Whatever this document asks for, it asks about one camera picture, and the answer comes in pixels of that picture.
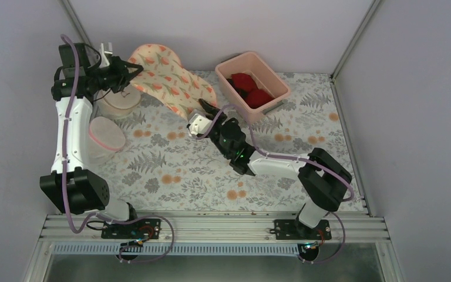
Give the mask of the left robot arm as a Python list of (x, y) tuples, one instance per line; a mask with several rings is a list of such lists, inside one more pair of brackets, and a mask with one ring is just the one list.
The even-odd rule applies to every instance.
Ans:
[(58, 118), (56, 153), (51, 173), (40, 177), (39, 186), (69, 219), (87, 213), (117, 223), (122, 236), (134, 237), (140, 230), (135, 209), (111, 199), (106, 180), (89, 168), (88, 131), (95, 94), (121, 92), (144, 68), (85, 43), (65, 43), (59, 55), (62, 65), (51, 89)]

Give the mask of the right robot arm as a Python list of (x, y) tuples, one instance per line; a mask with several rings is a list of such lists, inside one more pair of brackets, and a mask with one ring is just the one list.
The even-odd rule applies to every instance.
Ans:
[(203, 111), (196, 110), (189, 118), (189, 134), (197, 140), (210, 139), (236, 173), (279, 176), (301, 183), (308, 194), (294, 221), (301, 239), (312, 237), (328, 213), (354, 198), (351, 174), (326, 150), (316, 147), (304, 155), (267, 152), (254, 141), (247, 142), (237, 119), (228, 118), (223, 109), (204, 99), (198, 102)]

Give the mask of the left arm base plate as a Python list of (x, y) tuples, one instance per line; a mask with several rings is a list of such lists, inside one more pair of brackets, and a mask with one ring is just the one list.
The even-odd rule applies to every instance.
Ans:
[(102, 228), (101, 238), (123, 240), (158, 239), (160, 234), (160, 219), (144, 219), (132, 224), (107, 224)]

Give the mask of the floral peach mesh laundry bag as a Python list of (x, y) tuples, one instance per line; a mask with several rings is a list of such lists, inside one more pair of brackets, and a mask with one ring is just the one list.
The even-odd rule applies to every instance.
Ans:
[(211, 84), (185, 69), (169, 47), (155, 43), (141, 45), (131, 54), (129, 62), (143, 67), (130, 81), (131, 85), (180, 117), (187, 119), (193, 110), (201, 109), (200, 99), (217, 106)]

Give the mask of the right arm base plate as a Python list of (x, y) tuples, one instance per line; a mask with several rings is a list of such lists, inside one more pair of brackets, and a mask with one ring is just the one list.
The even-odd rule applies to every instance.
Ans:
[(274, 227), (269, 234), (277, 240), (330, 240), (331, 228), (328, 220), (320, 220), (316, 227), (310, 228), (295, 219), (274, 220)]

